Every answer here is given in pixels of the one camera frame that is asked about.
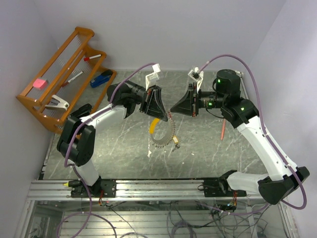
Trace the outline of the large keyring with yellow handle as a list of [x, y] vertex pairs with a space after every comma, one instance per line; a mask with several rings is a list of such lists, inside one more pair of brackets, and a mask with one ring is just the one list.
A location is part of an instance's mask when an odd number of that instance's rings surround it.
[[167, 132], [161, 139], [155, 139], [154, 138], [155, 127], [160, 122], [160, 119], [155, 118], [151, 122], [151, 124], [149, 126], [149, 134], [150, 134], [151, 140], [153, 142], [153, 145], [156, 148], [163, 148], [163, 147], [169, 145], [171, 142], [174, 143], [173, 137], [176, 136], [176, 134], [175, 134], [175, 123], [174, 123], [174, 120], [172, 118], [172, 115], [171, 115], [170, 111], [168, 111], [166, 113], [166, 115], [167, 115], [167, 118], [168, 118], [168, 121], [167, 121], [167, 123], [168, 123]]

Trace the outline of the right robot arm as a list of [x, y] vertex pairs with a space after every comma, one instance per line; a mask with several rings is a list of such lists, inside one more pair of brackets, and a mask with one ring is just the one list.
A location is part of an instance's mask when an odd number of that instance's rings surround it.
[[203, 74], [197, 67], [189, 72], [194, 83], [189, 84], [186, 94], [171, 108], [171, 112], [195, 117], [200, 109], [220, 109], [222, 117], [247, 139], [267, 171], [257, 175], [230, 170], [218, 178], [219, 192], [230, 196], [241, 190], [260, 194], [271, 205], [281, 202], [310, 175], [308, 169], [298, 167], [283, 155], [264, 132], [258, 109], [252, 101], [241, 97], [241, 78], [235, 71], [218, 71], [212, 91], [200, 89]]

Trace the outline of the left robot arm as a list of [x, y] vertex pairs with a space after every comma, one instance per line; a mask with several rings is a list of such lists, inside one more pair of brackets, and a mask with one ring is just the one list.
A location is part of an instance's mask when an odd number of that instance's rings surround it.
[[114, 84], [107, 90], [109, 104], [103, 109], [83, 117], [70, 116], [63, 128], [57, 150], [65, 158], [65, 166], [72, 167], [80, 179], [84, 192], [97, 196], [102, 190], [101, 176], [94, 167], [96, 136], [116, 122], [128, 118], [140, 106], [140, 112], [167, 121], [167, 113], [157, 85], [146, 89], [134, 82]]

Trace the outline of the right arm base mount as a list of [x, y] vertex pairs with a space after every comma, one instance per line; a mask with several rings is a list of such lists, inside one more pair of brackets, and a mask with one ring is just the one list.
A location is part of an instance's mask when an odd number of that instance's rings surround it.
[[237, 172], [237, 170], [230, 170], [220, 177], [205, 178], [197, 189], [198, 191], [203, 191], [205, 197], [234, 197], [234, 195], [237, 197], [245, 197], [247, 196], [246, 191], [232, 190], [228, 185], [228, 177], [235, 172]]

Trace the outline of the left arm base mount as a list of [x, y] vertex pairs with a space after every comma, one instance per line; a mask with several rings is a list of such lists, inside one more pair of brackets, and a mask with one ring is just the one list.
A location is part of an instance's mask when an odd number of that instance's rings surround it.
[[[91, 197], [115, 198], [117, 183], [112, 179], [99, 178], [93, 186], [88, 186]], [[71, 187], [72, 198], [88, 198], [88, 192], [81, 182], [80, 186]]]

